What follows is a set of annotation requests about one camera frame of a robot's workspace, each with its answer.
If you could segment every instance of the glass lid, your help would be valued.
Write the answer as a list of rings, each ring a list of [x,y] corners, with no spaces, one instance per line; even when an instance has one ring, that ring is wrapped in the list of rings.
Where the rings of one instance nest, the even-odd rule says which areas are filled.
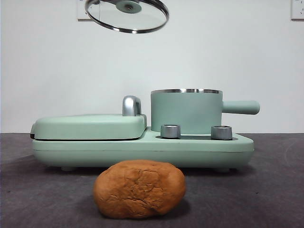
[[[127,33],[153,32],[169,20],[159,0],[87,0],[85,10],[97,24]]]

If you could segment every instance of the dark gray surface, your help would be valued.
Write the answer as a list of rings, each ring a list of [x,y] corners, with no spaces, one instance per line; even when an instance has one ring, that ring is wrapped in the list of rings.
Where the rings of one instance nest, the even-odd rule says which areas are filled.
[[[229,174],[182,169],[187,192],[169,214],[146,220],[103,217],[92,198],[104,169],[63,172],[36,161],[29,134],[1,134],[1,227],[304,227],[304,134],[244,134],[248,166]]]

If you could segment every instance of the electrical socket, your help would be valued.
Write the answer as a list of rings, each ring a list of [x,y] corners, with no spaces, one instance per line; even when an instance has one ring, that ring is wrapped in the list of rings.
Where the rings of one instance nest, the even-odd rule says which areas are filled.
[[[304,20],[304,0],[291,0],[291,20]]]
[[[86,0],[77,0],[77,19],[78,20],[91,20],[85,11]]]

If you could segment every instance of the cooking pot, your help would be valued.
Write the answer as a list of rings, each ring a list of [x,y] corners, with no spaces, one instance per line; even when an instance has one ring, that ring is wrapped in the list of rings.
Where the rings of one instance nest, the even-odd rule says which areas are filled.
[[[208,134],[221,125],[222,113],[257,114],[257,101],[223,101],[213,89],[165,89],[151,92],[152,131],[165,124],[180,125],[182,134]]]

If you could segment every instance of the bread loaf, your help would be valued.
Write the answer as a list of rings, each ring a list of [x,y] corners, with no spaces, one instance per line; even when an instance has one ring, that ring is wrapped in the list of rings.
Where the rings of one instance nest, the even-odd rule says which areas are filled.
[[[168,213],[185,191],[185,177],[172,164],[135,160],[120,162],[101,173],[93,194],[105,216],[140,219]]]

